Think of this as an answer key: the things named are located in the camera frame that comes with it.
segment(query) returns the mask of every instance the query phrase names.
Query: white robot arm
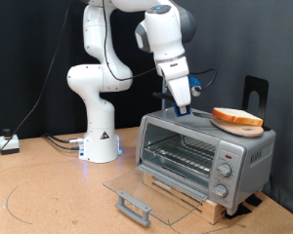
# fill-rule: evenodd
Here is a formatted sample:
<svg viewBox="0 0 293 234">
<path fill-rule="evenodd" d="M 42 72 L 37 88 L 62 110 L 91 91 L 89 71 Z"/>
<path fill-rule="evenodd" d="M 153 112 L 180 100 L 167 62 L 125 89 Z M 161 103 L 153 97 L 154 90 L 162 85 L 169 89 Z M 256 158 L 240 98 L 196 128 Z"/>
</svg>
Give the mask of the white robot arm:
<svg viewBox="0 0 293 234">
<path fill-rule="evenodd" d="M 84 11 L 83 33 L 86 52 L 101 64 L 77 65 L 68 71 L 68 86 L 86 104 L 88 129 L 80 140 L 79 158 L 95 163 L 112 161 L 119 155 L 114 130 L 114 107 L 100 93 L 128 90 L 131 70 L 112 47 L 109 17 L 115 9 L 146 11 L 146 19 L 136 29 L 140 49 L 154 53 L 157 73 L 168 82 L 176 103 L 185 112 L 190 103 L 188 65 L 182 43 L 191 39 L 195 20 L 186 10 L 169 0 L 81 0 Z"/>
</svg>

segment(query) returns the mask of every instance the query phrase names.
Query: oven control knob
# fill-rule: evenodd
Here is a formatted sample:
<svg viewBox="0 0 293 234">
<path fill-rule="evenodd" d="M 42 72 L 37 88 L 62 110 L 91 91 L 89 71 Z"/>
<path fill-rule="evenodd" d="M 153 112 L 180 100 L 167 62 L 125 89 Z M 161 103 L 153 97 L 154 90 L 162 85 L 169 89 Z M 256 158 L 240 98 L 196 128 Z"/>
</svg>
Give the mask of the oven control knob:
<svg viewBox="0 0 293 234">
<path fill-rule="evenodd" d="M 228 164 L 222 164 L 217 168 L 218 172 L 224 176 L 228 177 L 231 175 L 231 167 Z"/>
<path fill-rule="evenodd" d="M 220 196 L 222 198 L 225 198 L 228 194 L 227 188 L 224 187 L 222 184 L 218 184 L 212 191 L 217 196 Z"/>
</svg>

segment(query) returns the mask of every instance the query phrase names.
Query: wooden table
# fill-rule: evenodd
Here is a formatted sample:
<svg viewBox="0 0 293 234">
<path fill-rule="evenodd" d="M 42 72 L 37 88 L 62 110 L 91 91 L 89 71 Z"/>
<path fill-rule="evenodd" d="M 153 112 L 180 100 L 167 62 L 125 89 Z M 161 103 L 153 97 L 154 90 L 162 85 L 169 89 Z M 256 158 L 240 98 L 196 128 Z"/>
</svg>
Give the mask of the wooden table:
<svg viewBox="0 0 293 234">
<path fill-rule="evenodd" d="M 293 233 L 293 214 L 263 193 L 251 214 L 216 225 L 194 214 L 172 226 L 152 216 L 150 227 L 139 225 L 103 186 L 136 167 L 138 128 L 116 132 L 124 153 L 107 164 L 81 161 L 44 138 L 23 139 L 21 153 L 0 156 L 0 233 Z"/>
</svg>

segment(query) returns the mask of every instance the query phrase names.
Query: cable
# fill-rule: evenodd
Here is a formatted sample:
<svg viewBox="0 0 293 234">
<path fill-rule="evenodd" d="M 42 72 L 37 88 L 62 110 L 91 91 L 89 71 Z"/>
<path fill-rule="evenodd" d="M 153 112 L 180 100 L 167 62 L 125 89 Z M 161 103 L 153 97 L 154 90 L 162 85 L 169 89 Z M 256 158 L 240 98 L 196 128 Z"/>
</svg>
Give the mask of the cable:
<svg viewBox="0 0 293 234">
<path fill-rule="evenodd" d="M 61 143 L 69 143 L 69 140 L 59 139 L 59 138 L 56 138 L 55 136 L 52 136 L 52 135 L 50 135 L 48 133 L 45 133 L 44 136 L 50 137 L 50 138 L 52 138 L 52 139 L 54 139 L 54 140 L 56 140 L 58 142 L 61 142 Z"/>
<path fill-rule="evenodd" d="M 103 5 L 103 9 L 104 9 L 104 14 L 105 14 L 105 0 L 102 0 L 102 5 Z M 135 75 L 135 76 L 132 76 L 132 77 L 129 77 L 129 78 L 124 78 L 124 79 L 119 79 L 117 78 L 114 73 L 111 71 L 110 67 L 109 67 L 109 63 L 107 61 L 107 56 L 106 56 L 106 41 L 107 41 L 107 21 L 106 21 L 106 14 L 105 14 L 105 62 L 106 62 L 106 65 L 107 65 L 107 68 L 109 70 L 109 72 L 111 73 L 111 75 L 116 79 L 116 80 L 119 80 L 119 81 L 125 81 L 125 80 L 132 80 L 132 79 L 135 79 L 137 77 L 140 77 L 140 76 L 143 76 L 145 74 L 148 74 L 150 73 L 151 71 L 155 70 L 156 68 L 153 68 L 153 69 L 150 69 L 146 72 L 143 72 L 139 75 Z"/>
<path fill-rule="evenodd" d="M 208 70 L 205 70 L 205 71 L 201 71 L 201 72 L 190 72 L 189 74 L 192 74 L 192 75 L 201 75 L 201 74 L 205 74 L 209 71 L 214 71 L 214 76 L 212 78 L 212 80 L 203 88 L 203 89 L 199 89 L 198 87 L 196 87 L 195 89 L 198 91 L 198 92 L 202 92 L 204 90 L 206 90 L 208 87 L 211 86 L 211 84 L 213 84 L 213 82 L 215 81 L 216 79 L 216 76 L 217 76 L 217 70 L 213 69 L 213 68 L 210 68 Z"/>
<path fill-rule="evenodd" d="M 54 145 L 56 145 L 59 148 L 68 149 L 68 150 L 79 150 L 79 147 L 66 148 L 64 146 L 61 146 L 61 145 L 57 144 L 56 142 L 52 141 L 48 136 L 46 136 L 46 139 L 48 139 L 50 142 L 52 142 Z"/>
<path fill-rule="evenodd" d="M 67 5 L 66 13 L 65 13 L 65 18 L 64 18 L 63 26 L 62 26 L 61 33 L 60 33 L 59 42 L 58 42 L 58 45 L 57 45 L 56 51 L 55 51 L 55 53 L 54 53 L 54 55 L 53 55 L 53 58 L 52 58 L 52 61 L 51 61 L 51 64 L 50 64 L 50 68 L 49 68 L 49 70 L 48 70 L 47 77 L 46 77 L 45 82 L 44 82 L 44 84 L 43 84 L 43 87 L 42 87 L 42 90 L 41 90 L 41 92 L 40 92 L 39 98 L 38 98 L 38 100 L 36 101 L 35 105 L 32 107 L 32 109 L 29 111 L 29 113 L 26 115 L 26 117 L 21 121 L 21 123 L 18 125 L 18 127 L 14 130 L 14 132 L 12 133 L 12 136 L 14 136 L 14 135 L 18 132 L 18 130 L 19 130 L 19 128 L 21 127 L 21 125 L 22 125 L 22 124 L 26 121 L 26 119 L 31 115 L 31 113 L 32 113 L 32 112 L 34 111 L 34 109 L 37 107 L 37 105 L 38 105 L 38 103 L 39 103 L 39 101 L 40 101 L 40 99 L 41 99 L 41 97 L 42 97 L 42 95 L 43 95 L 43 92 L 44 92 L 44 90 L 45 90 L 45 88 L 46 88 L 47 81 L 48 81 L 48 79 L 49 79 L 49 75 L 50 75 L 50 72 L 51 72 L 51 68 L 52 68 L 52 66 L 53 66 L 53 63 L 54 63 L 54 61 L 55 61 L 56 55 L 57 55 L 58 50 L 59 50 L 59 46 L 60 46 L 60 42 L 61 42 L 61 38 L 62 38 L 62 34 L 63 34 L 63 29 L 64 29 L 64 26 L 65 26 L 65 24 L 66 24 L 67 14 L 68 14 L 68 10 L 69 10 L 69 7 L 70 7 L 71 2 L 72 2 L 72 0 L 70 0 L 69 3 L 68 3 L 68 5 Z M 10 138 L 10 139 L 9 139 L 9 140 L 3 145 L 3 147 L 0 149 L 0 154 L 1 154 L 2 150 L 5 148 L 5 146 L 10 142 L 11 139 L 12 139 L 12 138 Z"/>
</svg>

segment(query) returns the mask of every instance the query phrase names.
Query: bread slice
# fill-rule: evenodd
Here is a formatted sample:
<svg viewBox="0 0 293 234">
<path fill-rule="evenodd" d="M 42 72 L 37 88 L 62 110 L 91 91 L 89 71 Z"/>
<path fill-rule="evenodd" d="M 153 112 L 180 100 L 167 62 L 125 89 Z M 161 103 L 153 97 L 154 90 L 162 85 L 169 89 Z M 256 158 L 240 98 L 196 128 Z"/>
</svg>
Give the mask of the bread slice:
<svg viewBox="0 0 293 234">
<path fill-rule="evenodd" d="M 264 123 L 262 119 L 251 115 L 244 110 L 215 107 L 212 114 L 219 119 L 237 124 L 262 126 Z"/>
</svg>

